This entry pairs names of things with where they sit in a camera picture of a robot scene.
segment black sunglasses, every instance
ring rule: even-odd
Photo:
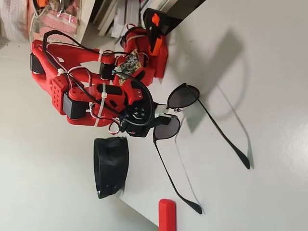
[[[213,117],[211,116],[211,114],[208,112],[208,110],[205,108],[205,106],[201,103],[201,101],[199,100],[199,96],[200,96],[200,91],[191,85],[187,85],[186,83],[181,84],[180,86],[178,86],[176,89],[174,89],[172,91],[172,93],[170,94],[169,98],[168,98],[168,108],[170,109],[179,109],[179,108],[184,108],[187,106],[192,105],[194,102],[198,101],[201,106],[203,107],[203,109],[206,111],[206,113],[208,114],[208,117],[211,119],[211,121],[213,122],[213,124],[215,125],[215,127],[217,128],[217,130],[220,132],[220,134],[222,135],[222,137],[227,141],[227,143],[232,147],[232,149],[236,152],[236,154],[238,155],[238,157],[240,158],[240,160],[243,162],[243,164],[245,165],[245,167],[247,169],[250,169],[250,163],[248,158],[246,157],[246,155],[239,150],[229,139],[228,137],[223,133],[223,131],[220,129],[220,127],[218,126],[218,124],[215,122],[215,120],[213,119]],[[171,116],[171,121],[168,125],[159,125],[157,127],[154,128],[154,132],[153,132],[153,141],[154,141],[154,145],[157,149],[157,152],[159,154],[159,157],[164,165],[164,168],[167,172],[167,175],[169,177],[169,180],[172,184],[173,189],[175,190],[176,194],[179,196],[179,198],[181,198],[185,203],[187,203],[191,208],[193,208],[197,213],[202,214],[202,209],[201,207],[192,202],[189,201],[187,199],[185,199],[184,197],[182,197],[179,192],[177,191],[168,171],[167,168],[164,164],[164,161],[162,159],[162,156],[158,150],[157,147],[157,141],[158,140],[165,140],[165,139],[169,139],[174,137],[180,130],[180,121],[176,116]]]

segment dark lens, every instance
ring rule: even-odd
[[[169,139],[177,134],[180,128],[178,118],[172,118],[168,125],[161,124],[154,129],[154,136],[157,140]]]
[[[194,86],[182,84],[177,87],[168,98],[169,108],[187,107],[199,98],[200,92]]]

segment white cable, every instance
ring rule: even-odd
[[[145,37],[146,35],[135,35],[135,36],[132,36],[132,37],[129,37],[127,40],[126,40],[126,44],[128,44],[128,41],[132,40],[132,39],[136,39],[136,38],[140,38],[140,37]]]
[[[102,92],[102,102],[101,102],[101,106],[100,109],[98,111],[98,115],[97,115],[97,119],[95,121],[94,126],[97,127],[99,121],[100,121],[100,117],[102,116],[102,112],[103,112],[103,108],[104,108],[104,103],[105,103],[105,99],[107,98],[107,93],[106,93],[106,84],[103,83],[103,92]]]
[[[106,119],[106,118],[104,118],[104,117],[98,117],[97,115],[94,114],[94,112],[93,112],[93,107],[94,107],[94,105],[95,105],[95,103],[92,103],[92,104],[90,105],[90,114],[91,114],[91,116],[92,116],[93,118],[96,118],[96,119]],[[111,124],[109,124],[109,126],[108,126],[108,132],[109,132],[110,134],[112,134],[112,135],[116,135],[116,134],[118,134],[118,133],[120,132],[120,130],[121,130],[121,124],[120,124],[120,122],[117,121],[115,118],[110,118],[110,120],[113,120],[113,122],[112,122]],[[118,126],[118,130],[117,130],[117,131],[111,131],[111,126],[113,125],[113,123],[116,123],[116,124],[117,124],[117,126]]]
[[[92,86],[92,75],[86,67],[84,67],[84,66],[74,66],[74,67],[72,67],[71,69],[68,70],[67,74],[69,75],[69,74],[71,74],[72,71],[77,70],[77,69],[85,69],[87,71],[88,76],[89,76],[89,87],[91,87]]]
[[[50,43],[47,44],[46,48],[48,48],[48,46],[49,46],[50,44],[56,44],[56,45],[61,45],[61,46],[69,46],[69,47],[74,47],[74,48],[83,49],[82,47],[77,46],[77,45],[67,44],[67,43],[61,43],[61,42],[50,42]]]
[[[46,51],[47,51],[47,53],[53,58],[53,60],[64,70],[64,73],[67,73],[67,75],[71,75],[72,77],[74,77],[73,74],[71,74],[71,72],[72,72],[73,70],[75,70],[75,69],[85,69],[85,70],[87,71],[87,73],[88,73],[88,76],[89,76],[89,87],[92,85],[92,76],[91,76],[90,71],[89,71],[86,67],[84,67],[84,66],[74,66],[74,67],[72,67],[71,69],[69,69],[69,70],[67,71],[67,70],[65,69],[65,67],[62,66],[62,65],[60,64],[60,62],[59,62],[48,50],[46,50]],[[69,80],[69,83],[70,83],[70,88],[72,88],[71,79],[68,78],[68,80]]]

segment black plastic part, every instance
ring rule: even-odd
[[[154,15],[159,16],[159,24],[156,26],[152,22],[152,17]],[[181,19],[168,16],[164,12],[157,11],[151,8],[145,10],[143,14],[143,21],[145,25],[145,29],[147,31],[149,41],[150,41],[150,49],[153,52],[156,40],[160,38],[161,35],[167,35],[170,33],[178,24],[182,22]]]
[[[40,61],[33,53],[30,54],[30,70],[39,74],[45,73],[42,64],[40,64]]]
[[[85,116],[89,103],[72,100],[67,93],[63,96],[63,111],[70,119],[80,119]]]
[[[124,186],[128,163],[125,137],[94,140],[94,174],[99,199],[115,194]]]
[[[154,103],[153,105],[153,109],[155,110],[155,108],[157,107],[157,103]],[[130,120],[135,121],[136,117],[138,118],[142,118],[142,121],[145,120],[145,118],[147,117],[147,112],[148,110],[145,110],[145,107],[147,107],[148,105],[145,103],[143,104],[142,101],[139,102],[135,102],[132,106],[127,107],[126,109],[126,115],[129,116]],[[121,126],[121,132],[126,131],[130,136],[132,137],[146,137],[149,133],[149,130],[151,128],[154,128],[158,125],[161,124],[165,124],[168,125],[170,122],[170,117],[166,117],[166,116],[159,116],[157,118],[154,118],[151,123],[147,126],[136,126],[133,124],[130,124],[127,121],[124,121],[122,126]]]
[[[97,85],[97,90],[102,93],[103,92],[103,85]],[[110,95],[122,95],[122,89],[115,85],[106,85],[106,93]]]
[[[115,76],[112,74],[113,69],[116,65],[113,64],[103,64],[100,66],[100,75],[102,79],[114,80]]]

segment red block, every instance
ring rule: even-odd
[[[168,199],[161,199],[159,201],[159,231],[176,231],[177,218],[176,218],[176,205],[174,201]]]

